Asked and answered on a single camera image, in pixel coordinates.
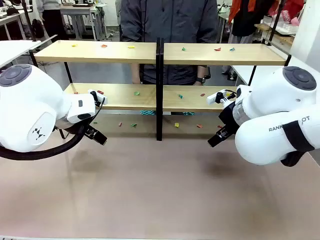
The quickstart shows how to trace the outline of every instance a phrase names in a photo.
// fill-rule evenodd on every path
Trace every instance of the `jacket zipper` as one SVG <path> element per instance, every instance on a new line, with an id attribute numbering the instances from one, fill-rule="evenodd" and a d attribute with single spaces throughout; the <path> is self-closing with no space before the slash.
<path id="1" fill-rule="evenodd" d="M 173 24 L 174 24 L 174 7 L 175 7 L 175 0 L 172 0 L 172 14 L 171 14 L 171 27 L 170 27 L 170 40 L 169 43 L 172 42 L 172 28 L 173 28 Z M 167 65 L 167 71 L 166 71 L 166 83 L 169 84 L 169 74 L 170 74 L 170 70 L 169 70 L 169 65 Z"/>

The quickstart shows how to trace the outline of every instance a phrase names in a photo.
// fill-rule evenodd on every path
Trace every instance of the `white pillar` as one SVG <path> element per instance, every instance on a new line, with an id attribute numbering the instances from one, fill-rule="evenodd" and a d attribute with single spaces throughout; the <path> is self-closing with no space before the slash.
<path id="1" fill-rule="evenodd" d="M 291 54 L 320 72 L 320 0 L 307 0 Z"/>

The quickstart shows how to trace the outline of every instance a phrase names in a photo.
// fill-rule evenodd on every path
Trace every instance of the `black bag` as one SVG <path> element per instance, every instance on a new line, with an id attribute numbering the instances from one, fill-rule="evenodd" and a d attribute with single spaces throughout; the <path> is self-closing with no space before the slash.
<path id="1" fill-rule="evenodd" d="M 32 31 L 37 39 L 43 38 L 45 36 L 45 31 L 40 20 L 33 19 Z"/>

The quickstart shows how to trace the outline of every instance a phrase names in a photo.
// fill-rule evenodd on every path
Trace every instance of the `black logo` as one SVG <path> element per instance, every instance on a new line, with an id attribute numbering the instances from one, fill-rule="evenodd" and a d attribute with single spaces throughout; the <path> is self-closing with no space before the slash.
<path id="1" fill-rule="evenodd" d="M 40 127 L 39 129 L 38 128 L 35 128 L 32 133 L 36 132 L 36 134 L 38 134 L 38 137 L 35 139 L 35 140 L 38 140 L 39 138 L 41 138 L 42 136 L 46 136 L 46 135 L 43 135 L 43 134 L 40 134 L 40 129 L 42 129 L 42 127 Z"/>

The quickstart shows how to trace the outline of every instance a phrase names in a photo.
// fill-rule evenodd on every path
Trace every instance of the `wristwatch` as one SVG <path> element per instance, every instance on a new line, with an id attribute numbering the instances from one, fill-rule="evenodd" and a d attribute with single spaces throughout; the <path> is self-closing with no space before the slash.
<path id="1" fill-rule="evenodd" d="M 196 78 L 196 80 L 195 80 L 196 82 L 200 82 L 200 83 L 202 83 L 202 84 L 205 84 L 206 83 L 206 78 L 205 77 L 197 77 Z"/>

